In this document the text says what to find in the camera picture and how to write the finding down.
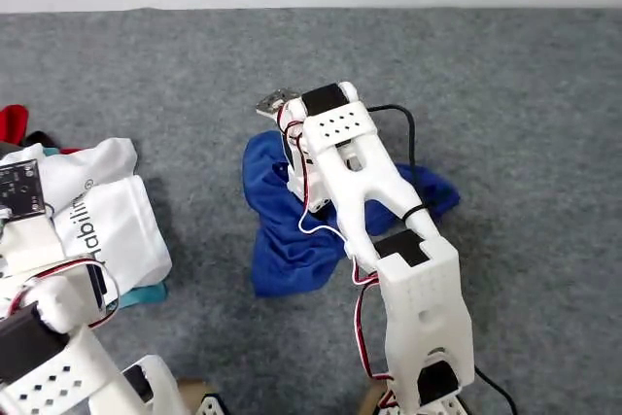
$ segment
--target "red cloth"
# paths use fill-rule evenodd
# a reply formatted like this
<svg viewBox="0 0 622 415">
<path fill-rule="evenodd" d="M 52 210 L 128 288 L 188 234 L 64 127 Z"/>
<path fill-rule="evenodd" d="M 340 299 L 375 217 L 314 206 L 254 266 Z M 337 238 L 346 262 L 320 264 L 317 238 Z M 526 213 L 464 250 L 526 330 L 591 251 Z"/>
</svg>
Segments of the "red cloth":
<svg viewBox="0 0 622 415">
<path fill-rule="evenodd" d="M 0 141 L 18 145 L 26 134 L 28 109 L 12 104 L 0 111 Z"/>
</svg>

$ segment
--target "blue cloth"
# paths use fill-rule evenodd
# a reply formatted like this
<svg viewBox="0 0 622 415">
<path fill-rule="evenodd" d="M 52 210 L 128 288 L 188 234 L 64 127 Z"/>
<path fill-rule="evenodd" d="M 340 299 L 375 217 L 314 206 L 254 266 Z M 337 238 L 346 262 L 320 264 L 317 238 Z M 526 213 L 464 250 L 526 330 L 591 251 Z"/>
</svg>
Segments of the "blue cloth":
<svg viewBox="0 0 622 415">
<path fill-rule="evenodd" d="M 323 286 L 343 254 L 343 242 L 322 229 L 312 235 L 298 230 L 302 203 L 287 188 L 288 162 L 281 136 L 267 131 L 253 137 L 242 159 L 244 195 L 259 213 L 259 230 L 253 252 L 253 285 L 258 296 L 310 292 Z M 410 181 L 408 165 L 398 164 L 401 176 Z M 416 167 L 417 192 L 429 206 L 435 221 L 460 201 L 456 189 L 425 167 Z M 308 214 L 305 228 L 331 225 L 337 228 L 332 205 L 322 218 Z M 377 201 L 365 203 L 365 223 L 370 235 L 386 232 L 396 217 Z"/>
</svg>

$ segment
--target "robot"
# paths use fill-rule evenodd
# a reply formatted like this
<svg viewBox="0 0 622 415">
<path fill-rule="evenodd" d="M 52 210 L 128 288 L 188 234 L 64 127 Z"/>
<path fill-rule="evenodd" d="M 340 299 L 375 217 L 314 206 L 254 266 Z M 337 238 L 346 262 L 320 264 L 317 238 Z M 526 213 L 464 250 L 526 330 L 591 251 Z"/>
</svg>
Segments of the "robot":
<svg viewBox="0 0 622 415">
<path fill-rule="evenodd" d="M 116 313 L 119 287 L 93 257 L 64 256 L 36 160 L 0 167 L 0 196 L 0 414 L 59 415 L 84 400 L 93 415 L 227 413 L 215 394 L 190 412 L 158 356 L 115 366 L 92 329 Z"/>
<path fill-rule="evenodd" d="M 355 336 L 365 372 L 382 388 L 373 413 L 467 415 L 458 394 L 475 369 L 458 252 L 399 176 L 355 87 L 278 90 L 257 111 L 282 133 L 288 189 L 303 205 L 299 229 L 338 235 L 352 280 L 362 287 Z M 36 161 L 0 168 L 0 187 L 0 297 L 10 299 L 0 321 L 0 414 L 59 415 L 87 400 L 92 414 L 190 415 L 161 358 L 147 356 L 120 371 L 93 334 L 116 312 L 119 291 L 115 286 L 114 299 L 104 299 L 105 266 L 63 255 Z M 368 199 L 384 204 L 405 229 L 373 242 L 364 225 Z M 330 202 L 339 230 L 306 230 L 305 216 Z M 381 373 L 371 371 L 360 319 L 363 293 L 375 286 L 387 314 L 388 369 Z M 207 394 L 196 413 L 227 412 Z"/>
<path fill-rule="evenodd" d="M 378 137 L 356 88 L 348 82 L 304 94 L 277 90 L 257 112 L 274 119 L 289 162 L 288 189 L 303 203 L 298 228 L 341 237 L 362 286 L 355 332 L 367 375 L 385 381 L 381 409 L 415 415 L 466 413 L 457 394 L 474 379 L 471 320 L 463 300 L 458 252 L 436 228 Z M 365 231 L 364 203 L 381 202 L 406 229 L 378 242 Z M 305 230 L 307 213 L 329 202 L 339 230 Z M 362 278 L 360 270 L 367 275 Z M 361 331 L 363 292 L 379 286 L 387 314 L 388 370 L 372 373 Z"/>
</svg>

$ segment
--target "white fabric bag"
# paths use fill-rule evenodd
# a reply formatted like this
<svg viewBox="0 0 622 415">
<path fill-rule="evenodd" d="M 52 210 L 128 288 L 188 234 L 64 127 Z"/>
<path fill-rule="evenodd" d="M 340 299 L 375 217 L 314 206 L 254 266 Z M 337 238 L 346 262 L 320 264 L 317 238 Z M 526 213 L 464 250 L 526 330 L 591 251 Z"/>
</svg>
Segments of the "white fabric bag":
<svg viewBox="0 0 622 415">
<path fill-rule="evenodd" d="M 121 294 L 160 282 L 171 258 L 142 179 L 135 175 L 95 186 L 54 216 L 67 256 L 91 253 L 117 279 Z M 114 286 L 107 280 L 107 301 Z"/>
<path fill-rule="evenodd" d="M 96 185 L 133 175 L 137 158 L 131 140 L 109 138 L 88 150 L 47 157 L 43 147 L 36 144 L 4 156 L 0 165 L 37 159 L 43 197 L 57 212 Z"/>
</svg>

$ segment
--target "gray carpet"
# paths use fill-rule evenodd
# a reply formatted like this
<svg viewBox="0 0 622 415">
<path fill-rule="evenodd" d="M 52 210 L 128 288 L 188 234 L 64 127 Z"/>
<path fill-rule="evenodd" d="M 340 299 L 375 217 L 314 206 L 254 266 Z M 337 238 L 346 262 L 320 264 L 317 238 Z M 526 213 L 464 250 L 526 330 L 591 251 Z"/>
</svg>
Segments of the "gray carpet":
<svg viewBox="0 0 622 415">
<path fill-rule="evenodd" d="M 27 105 L 30 127 L 67 146 L 138 145 L 174 267 L 166 303 L 100 332 L 117 362 L 158 353 L 235 414 L 354 413 L 366 383 L 347 264 L 316 293 L 255 298 L 258 219 L 240 183 L 247 140 L 270 127 L 256 101 L 338 80 L 368 105 L 412 109 L 419 161 L 462 193 L 442 230 L 461 252 L 481 367 L 524 413 L 619 413 L 619 11 L 0 16 L 1 104 Z M 401 115 L 374 117 L 405 160 Z M 371 299 L 376 366 L 383 315 Z M 481 382 L 465 398 L 509 413 Z"/>
</svg>

